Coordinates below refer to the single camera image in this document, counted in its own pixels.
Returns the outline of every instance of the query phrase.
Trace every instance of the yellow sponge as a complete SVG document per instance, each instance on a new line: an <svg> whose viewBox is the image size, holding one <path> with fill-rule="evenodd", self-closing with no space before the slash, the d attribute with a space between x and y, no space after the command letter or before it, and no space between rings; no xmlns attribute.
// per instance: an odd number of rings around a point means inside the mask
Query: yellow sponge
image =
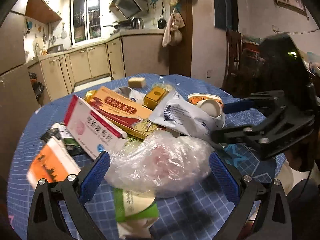
<svg viewBox="0 0 320 240"><path fill-rule="evenodd" d="M133 77L128 80L130 88L143 88L146 84L146 79L142 77Z"/></svg>

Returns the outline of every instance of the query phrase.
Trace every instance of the blue textured finger pad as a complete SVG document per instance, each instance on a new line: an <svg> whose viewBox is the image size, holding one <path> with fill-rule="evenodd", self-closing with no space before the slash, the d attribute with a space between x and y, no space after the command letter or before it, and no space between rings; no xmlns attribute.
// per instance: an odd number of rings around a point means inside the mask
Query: blue textured finger pad
<svg viewBox="0 0 320 240"><path fill-rule="evenodd" d="M92 200L94 193L99 187L104 175L110 167L110 155L105 152L93 168L89 171L80 187L80 203L84 204Z"/></svg>
<svg viewBox="0 0 320 240"><path fill-rule="evenodd" d="M227 200L237 205L240 201L239 186L215 152L210 154L209 165Z"/></svg>

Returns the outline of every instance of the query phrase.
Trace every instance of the metal screw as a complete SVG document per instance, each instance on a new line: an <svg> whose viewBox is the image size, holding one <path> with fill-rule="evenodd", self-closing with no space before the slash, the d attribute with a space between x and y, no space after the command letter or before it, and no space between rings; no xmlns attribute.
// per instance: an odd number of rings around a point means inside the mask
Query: metal screw
<svg viewBox="0 0 320 240"><path fill-rule="evenodd" d="M250 182L250 181L252 180L251 176L249 176L249 175L244 175L244 176L243 176L243 179L244 179L244 181L246 181L246 182Z"/></svg>
<svg viewBox="0 0 320 240"><path fill-rule="evenodd" d="M252 128L251 127L246 127L243 129L244 132L252 132Z"/></svg>
<svg viewBox="0 0 320 240"><path fill-rule="evenodd" d="M38 181L38 183L39 183L39 185L43 185L43 184L45 183L45 179L40 179L40 180Z"/></svg>
<svg viewBox="0 0 320 240"><path fill-rule="evenodd" d="M268 138L261 138L260 140L259 140L259 143L260 144L267 144L267 143L269 143L269 139Z"/></svg>
<svg viewBox="0 0 320 240"><path fill-rule="evenodd" d="M279 179L274 179L273 183L277 186L281 185L281 181L279 181Z"/></svg>
<svg viewBox="0 0 320 240"><path fill-rule="evenodd" d="M76 179L76 176L74 174L71 174L71 175L68 176L68 180L69 181L73 181L75 179Z"/></svg>

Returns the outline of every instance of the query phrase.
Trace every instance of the grid pattern tablecloth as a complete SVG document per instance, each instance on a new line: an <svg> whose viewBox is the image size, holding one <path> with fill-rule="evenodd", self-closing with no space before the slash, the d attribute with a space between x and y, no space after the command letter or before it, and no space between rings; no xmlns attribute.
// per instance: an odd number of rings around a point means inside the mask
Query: grid pattern tablecloth
<svg viewBox="0 0 320 240"><path fill-rule="evenodd" d="M200 92L218 95L224 103L239 100L203 81L180 75L160 77L155 74L140 74L137 76L146 78L147 86L139 90L143 93L149 92L154 83L169 82L185 99L188 94ZM114 80L102 85L114 89L127 86L128 79ZM100 86L79 91L76 95L83 97L87 90L98 89ZM71 95L55 100L41 108L37 114L33 114L17 145L8 180L7 206L12 227L22 239L27 239L28 214L34 192L26 179L29 165L44 145L39 137L55 122L63 120L70 99ZM250 109L227 114L226 125L248 123L256 125L264 118L256 109ZM249 174L261 182L270 182L279 173L285 160L284 155L281 154L274 159L261 162L252 154L251 149L241 144L229 145L226 151L232 157L233 165L243 175ZM74 159L80 167L92 161L87 155L76 156ZM212 239L234 207L233 203L227 201L212 174L184 194L173 198L157 199L157 205L160 218L150 231L155 239L161 240ZM60 206L73 237L80 239L65 204L61 203ZM85 207L107 239L118 239L112 188L105 180Z"/></svg>

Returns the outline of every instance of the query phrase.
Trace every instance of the stainless steel kettle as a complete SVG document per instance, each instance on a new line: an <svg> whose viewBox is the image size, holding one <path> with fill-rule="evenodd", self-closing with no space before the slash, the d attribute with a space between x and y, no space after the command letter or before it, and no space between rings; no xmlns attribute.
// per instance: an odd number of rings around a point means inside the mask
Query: stainless steel kettle
<svg viewBox="0 0 320 240"><path fill-rule="evenodd" d="M132 18L130 25L133 29L144 29L144 23L141 18Z"/></svg>

